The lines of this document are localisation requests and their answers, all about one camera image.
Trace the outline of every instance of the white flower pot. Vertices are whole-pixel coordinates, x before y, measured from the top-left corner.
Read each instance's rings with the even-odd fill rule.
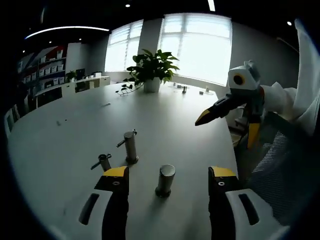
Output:
[[[158,93],[161,81],[158,77],[153,80],[148,80],[143,85],[143,90],[145,93]]]

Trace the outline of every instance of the green leaves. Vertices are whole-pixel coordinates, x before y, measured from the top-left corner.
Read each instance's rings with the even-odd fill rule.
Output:
[[[150,51],[148,51],[148,50],[146,50],[146,49],[142,49],[142,50],[145,52],[146,55],[148,55],[148,56],[150,56],[150,57],[153,57],[153,56],[154,56]]]
[[[144,54],[140,54],[140,55],[137,55],[137,56],[133,56],[132,57],[132,59],[133,59],[133,61],[135,62],[135,63],[140,63],[140,61],[141,60],[146,60],[146,59],[148,59],[148,56],[147,55],[144,55]]]
[[[180,68],[178,68],[177,66],[170,65],[169,67],[174,70],[180,70]]]
[[[179,59],[174,57],[174,56],[168,57],[168,59],[170,59],[170,60],[178,60],[179,61]]]
[[[146,49],[143,49],[143,52],[143,54],[132,56],[136,66],[130,66],[126,69],[129,71],[130,78],[126,78],[123,81],[125,83],[133,82],[135,90],[143,86],[146,81],[153,80],[154,78],[159,78],[164,82],[171,81],[172,76],[175,75],[172,69],[179,70],[179,68],[170,60],[178,61],[178,59],[172,56],[171,52],[162,52],[161,49],[155,54]],[[126,84],[122,85],[121,91],[123,92],[120,95],[135,91],[133,90],[133,84],[129,86]]]

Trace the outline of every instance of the gray wall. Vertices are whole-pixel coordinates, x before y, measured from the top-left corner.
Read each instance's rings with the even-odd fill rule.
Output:
[[[142,53],[142,49],[148,49],[151,52],[157,50],[161,22],[160,18],[143,22],[138,53]],[[256,62],[261,75],[261,84],[271,86],[273,83],[279,82],[284,88],[297,87],[299,54],[275,38],[233,22],[230,68],[241,66],[246,60]],[[110,76],[110,79],[115,82],[120,82],[128,77],[127,72],[105,72],[104,74]],[[172,80],[200,88],[208,86],[212,91],[215,91],[218,98],[222,98],[229,91],[227,86],[189,77],[175,76]],[[226,116],[229,126],[234,127],[234,119],[239,117],[239,114],[241,113],[234,110]]]
[[[87,72],[90,47],[87,44],[73,42],[68,44],[65,60],[65,73],[77,69],[85,69]]]
[[[142,25],[138,54],[143,54],[143,49],[155,54],[161,33],[162,18],[144,21]]]
[[[299,73],[299,54],[291,47],[252,29],[232,23],[230,68],[254,60],[261,75],[261,84],[280,83],[284,88],[296,88]]]
[[[88,64],[85,73],[104,72],[109,35],[90,44]]]

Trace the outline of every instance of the window blinds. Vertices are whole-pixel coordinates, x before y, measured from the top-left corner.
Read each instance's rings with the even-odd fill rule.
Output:
[[[231,59],[231,20],[226,17],[179,13],[166,15],[160,49],[172,52],[178,75],[225,86]]]
[[[132,57],[137,55],[143,20],[130,23],[112,31],[106,49],[106,72],[125,71],[134,66]]]

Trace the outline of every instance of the office chair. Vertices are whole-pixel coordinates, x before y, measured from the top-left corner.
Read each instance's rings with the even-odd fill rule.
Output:
[[[315,138],[269,112],[253,148],[246,149],[246,140],[235,148],[239,181],[272,207],[282,226],[290,226],[320,186]]]

